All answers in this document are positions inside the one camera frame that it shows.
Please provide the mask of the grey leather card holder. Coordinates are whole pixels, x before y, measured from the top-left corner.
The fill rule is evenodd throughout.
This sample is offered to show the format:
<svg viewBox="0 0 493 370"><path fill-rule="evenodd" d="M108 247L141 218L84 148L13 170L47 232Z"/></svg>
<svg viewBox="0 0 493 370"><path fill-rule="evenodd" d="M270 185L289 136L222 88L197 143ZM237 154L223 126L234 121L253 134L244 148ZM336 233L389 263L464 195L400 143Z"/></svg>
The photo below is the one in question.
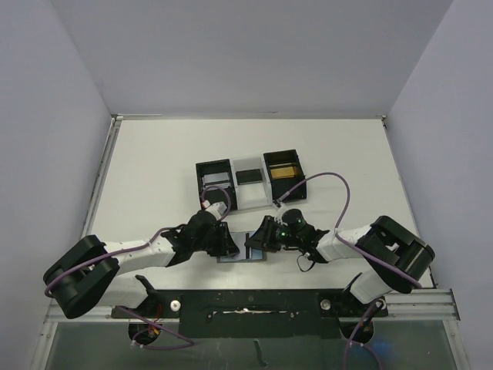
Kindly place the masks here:
<svg viewBox="0 0 493 370"><path fill-rule="evenodd" d="M221 256L216 259L219 264L224 263L253 263L267 259L267 253L262 250L252 249L245 246L245 242L253 235L252 231L232 232L231 237L235 245L239 248L237 254L231 256Z"/></svg>

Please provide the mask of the black white three-bin tray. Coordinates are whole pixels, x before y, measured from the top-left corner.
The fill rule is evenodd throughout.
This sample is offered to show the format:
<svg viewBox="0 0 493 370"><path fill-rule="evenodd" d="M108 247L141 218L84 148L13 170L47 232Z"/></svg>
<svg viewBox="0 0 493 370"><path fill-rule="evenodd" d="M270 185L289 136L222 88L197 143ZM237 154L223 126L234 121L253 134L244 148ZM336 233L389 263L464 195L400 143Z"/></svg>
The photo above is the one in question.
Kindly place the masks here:
<svg viewBox="0 0 493 370"><path fill-rule="evenodd" d="M200 201L235 210L306 200L307 185L295 149L196 164Z"/></svg>

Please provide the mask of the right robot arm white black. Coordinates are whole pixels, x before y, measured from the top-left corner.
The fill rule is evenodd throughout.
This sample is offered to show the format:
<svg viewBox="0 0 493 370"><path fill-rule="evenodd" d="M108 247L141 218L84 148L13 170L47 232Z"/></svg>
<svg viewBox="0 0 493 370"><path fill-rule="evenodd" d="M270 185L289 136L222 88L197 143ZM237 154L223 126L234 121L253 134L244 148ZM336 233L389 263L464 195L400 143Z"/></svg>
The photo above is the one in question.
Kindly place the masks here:
<svg viewBox="0 0 493 370"><path fill-rule="evenodd" d="M294 249L315 264L363 258L371 266L347 286L361 304L391 291L409 294L435 259L432 247L389 216L350 230L321 230L301 210L282 208L265 216L245 246L265 252Z"/></svg>

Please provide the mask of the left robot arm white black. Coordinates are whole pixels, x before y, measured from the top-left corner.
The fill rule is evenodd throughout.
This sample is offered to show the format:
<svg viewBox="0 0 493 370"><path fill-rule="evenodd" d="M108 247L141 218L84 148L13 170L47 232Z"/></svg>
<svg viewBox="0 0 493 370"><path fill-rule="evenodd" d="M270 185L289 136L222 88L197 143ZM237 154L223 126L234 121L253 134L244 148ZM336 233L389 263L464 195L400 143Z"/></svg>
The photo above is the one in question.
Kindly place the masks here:
<svg viewBox="0 0 493 370"><path fill-rule="evenodd" d="M240 249L221 217L216 209L200 210L187 223L163 227L146 240L104 242L86 235L44 273L45 296L55 299L68 319L78 318L100 303L121 274L176 266L197 252L236 256Z"/></svg>

